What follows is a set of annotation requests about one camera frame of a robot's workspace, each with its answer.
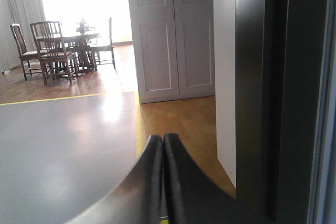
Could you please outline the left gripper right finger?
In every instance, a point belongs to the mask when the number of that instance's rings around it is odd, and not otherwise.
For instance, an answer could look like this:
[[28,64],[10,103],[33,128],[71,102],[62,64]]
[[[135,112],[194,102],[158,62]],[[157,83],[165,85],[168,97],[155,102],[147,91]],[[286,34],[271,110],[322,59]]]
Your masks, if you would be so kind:
[[268,223],[209,179],[175,133],[164,136],[163,163],[170,223]]

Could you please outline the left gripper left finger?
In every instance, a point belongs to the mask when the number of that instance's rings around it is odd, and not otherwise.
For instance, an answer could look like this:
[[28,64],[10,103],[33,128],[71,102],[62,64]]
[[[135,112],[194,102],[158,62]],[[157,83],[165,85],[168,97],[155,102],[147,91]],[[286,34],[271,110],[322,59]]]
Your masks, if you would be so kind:
[[151,135],[125,179],[71,223],[159,223],[162,137]]

